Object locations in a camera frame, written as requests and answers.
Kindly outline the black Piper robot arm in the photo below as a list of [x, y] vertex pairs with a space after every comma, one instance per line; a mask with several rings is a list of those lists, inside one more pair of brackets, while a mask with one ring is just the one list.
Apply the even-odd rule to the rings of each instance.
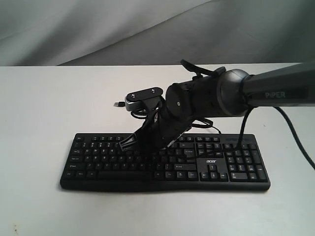
[[210, 126], [210, 118], [244, 117], [257, 107], [306, 107], [315, 104], [315, 64], [301, 63], [262, 74], [220, 67], [210, 71], [185, 60], [195, 76], [166, 91], [150, 88], [129, 93], [126, 108], [144, 111], [144, 123], [120, 142], [122, 151], [153, 153], [171, 146], [186, 131]]

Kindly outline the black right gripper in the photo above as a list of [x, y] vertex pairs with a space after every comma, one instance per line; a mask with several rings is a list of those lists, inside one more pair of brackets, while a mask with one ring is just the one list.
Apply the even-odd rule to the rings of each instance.
[[133, 151], [134, 156], [152, 156], [170, 146], [194, 121], [189, 97], [162, 98], [147, 116], [136, 133], [119, 142], [123, 152]]

